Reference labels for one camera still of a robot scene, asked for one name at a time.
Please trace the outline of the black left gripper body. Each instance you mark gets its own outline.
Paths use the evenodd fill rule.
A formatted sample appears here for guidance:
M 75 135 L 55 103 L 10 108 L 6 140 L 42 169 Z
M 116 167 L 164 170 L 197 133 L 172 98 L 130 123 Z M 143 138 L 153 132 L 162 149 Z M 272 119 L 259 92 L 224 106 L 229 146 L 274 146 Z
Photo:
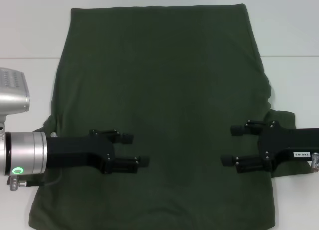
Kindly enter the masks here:
M 48 169 L 93 167 L 102 174 L 110 174 L 114 159 L 113 144 L 101 135 L 47 138 Z

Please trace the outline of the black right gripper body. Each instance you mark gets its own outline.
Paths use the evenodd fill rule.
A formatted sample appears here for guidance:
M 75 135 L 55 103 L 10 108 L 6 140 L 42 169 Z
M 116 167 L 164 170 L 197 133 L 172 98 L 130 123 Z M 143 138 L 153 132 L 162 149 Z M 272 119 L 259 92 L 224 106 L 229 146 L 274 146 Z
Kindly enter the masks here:
M 272 163 L 272 172 L 287 161 L 310 161 L 311 171 L 319 170 L 318 128 L 288 129 L 276 121 L 266 126 L 258 140 L 259 155 Z

